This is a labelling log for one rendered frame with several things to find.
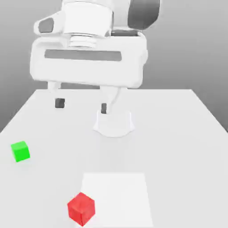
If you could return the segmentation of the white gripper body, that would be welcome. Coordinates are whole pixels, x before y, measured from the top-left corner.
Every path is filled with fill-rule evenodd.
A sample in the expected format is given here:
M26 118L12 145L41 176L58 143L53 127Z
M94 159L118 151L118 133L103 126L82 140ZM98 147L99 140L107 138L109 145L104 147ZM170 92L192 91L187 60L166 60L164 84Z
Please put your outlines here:
M30 74L37 81L138 88L148 58L146 37L111 36L96 47L68 47L65 37L40 37L32 44Z

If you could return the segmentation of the small green cube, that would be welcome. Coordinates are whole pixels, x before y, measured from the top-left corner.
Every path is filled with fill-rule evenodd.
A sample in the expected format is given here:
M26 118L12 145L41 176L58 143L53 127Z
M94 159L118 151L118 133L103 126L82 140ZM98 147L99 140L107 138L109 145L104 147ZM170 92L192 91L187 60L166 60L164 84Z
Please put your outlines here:
M16 162L30 158L29 148L25 141L11 144L11 150Z

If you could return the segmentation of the small red cube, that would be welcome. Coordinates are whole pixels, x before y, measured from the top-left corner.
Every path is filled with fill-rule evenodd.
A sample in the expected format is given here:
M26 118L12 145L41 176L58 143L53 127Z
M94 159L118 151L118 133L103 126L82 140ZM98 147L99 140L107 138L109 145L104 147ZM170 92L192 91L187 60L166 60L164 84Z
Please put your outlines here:
M67 208L69 218L82 227L95 215L95 201L82 192L67 203Z

